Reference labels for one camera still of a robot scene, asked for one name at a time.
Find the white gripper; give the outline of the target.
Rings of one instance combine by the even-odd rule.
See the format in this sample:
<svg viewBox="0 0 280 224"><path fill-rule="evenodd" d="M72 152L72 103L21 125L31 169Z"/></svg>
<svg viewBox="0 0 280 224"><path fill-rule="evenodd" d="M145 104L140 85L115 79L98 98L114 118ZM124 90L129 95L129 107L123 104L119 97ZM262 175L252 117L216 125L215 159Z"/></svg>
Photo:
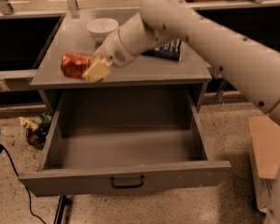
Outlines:
<svg viewBox="0 0 280 224"><path fill-rule="evenodd" d="M82 74L82 77L89 83L98 82L110 75L111 63L109 62L112 62L116 67L124 67L135 59L135 56L122 43L119 30L110 33L103 42L103 45L98 47L93 53L93 56L98 57L102 53L108 62L105 60L96 60Z"/></svg>

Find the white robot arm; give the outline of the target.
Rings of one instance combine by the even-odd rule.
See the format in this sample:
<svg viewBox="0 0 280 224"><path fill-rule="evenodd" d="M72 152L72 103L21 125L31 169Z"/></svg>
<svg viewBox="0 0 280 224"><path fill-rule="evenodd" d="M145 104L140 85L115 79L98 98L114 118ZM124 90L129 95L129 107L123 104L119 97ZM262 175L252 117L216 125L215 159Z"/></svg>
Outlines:
<svg viewBox="0 0 280 224"><path fill-rule="evenodd" d="M280 52L208 20L185 0L141 0L139 11L107 36L82 75L90 83L138 55L179 38L280 126Z"/></svg>

